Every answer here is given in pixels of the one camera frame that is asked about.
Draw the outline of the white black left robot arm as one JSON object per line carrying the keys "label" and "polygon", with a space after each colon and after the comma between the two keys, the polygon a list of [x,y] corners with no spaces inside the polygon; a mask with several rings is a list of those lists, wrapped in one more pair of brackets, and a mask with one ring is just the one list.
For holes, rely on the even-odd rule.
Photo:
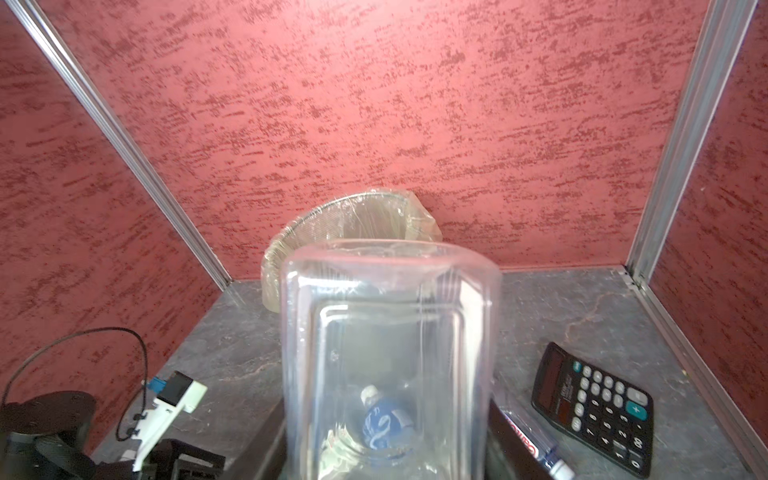
{"label": "white black left robot arm", "polygon": [[225,458],[185,442],[162,440],[140,471],[131,460],[95,463],[84,452],[96,399],[59,391],[1,408],[3,479],[219,479]]}

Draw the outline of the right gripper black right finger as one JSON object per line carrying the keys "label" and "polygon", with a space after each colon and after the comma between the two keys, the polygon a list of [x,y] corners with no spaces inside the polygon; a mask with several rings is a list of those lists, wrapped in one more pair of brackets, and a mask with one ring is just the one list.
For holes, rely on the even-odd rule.
{"label": "right gripper black right finger", "polygon": [[531,455],[511,424],[490,401],[487,430],[489,480],[548,480],[549,474]]}

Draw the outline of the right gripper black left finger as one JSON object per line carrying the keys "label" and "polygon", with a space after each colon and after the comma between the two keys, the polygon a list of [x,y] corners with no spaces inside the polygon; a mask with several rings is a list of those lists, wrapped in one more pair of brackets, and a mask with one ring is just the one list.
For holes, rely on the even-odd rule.
{"label": "right gripper black left finger", "polygon": [[286,417],[284,401],[270,411],[241,455],[224,472],[222,479],[283,479],[286,466]]}

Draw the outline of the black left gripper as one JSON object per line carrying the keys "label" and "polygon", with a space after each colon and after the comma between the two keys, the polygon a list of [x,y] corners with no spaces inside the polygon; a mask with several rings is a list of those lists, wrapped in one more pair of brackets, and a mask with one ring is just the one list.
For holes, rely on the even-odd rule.
{"label": "black left gripper", "polygon": [[143,478],[152,480],[214,480],[225,469],[226,457],[176,440],[161,440],[143,464]]}

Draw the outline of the clear bottle red white label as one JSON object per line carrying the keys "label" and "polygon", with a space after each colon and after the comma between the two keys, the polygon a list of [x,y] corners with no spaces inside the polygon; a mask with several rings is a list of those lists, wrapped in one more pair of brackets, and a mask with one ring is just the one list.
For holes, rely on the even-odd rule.
{"label": "clear bottle red white label", "polygon": [[[463,247],[405,240],[304,246],[281,270],[291,479],[480,479],[502,274]],[[362,389],[398,400],[404,451],[363,442]]]}

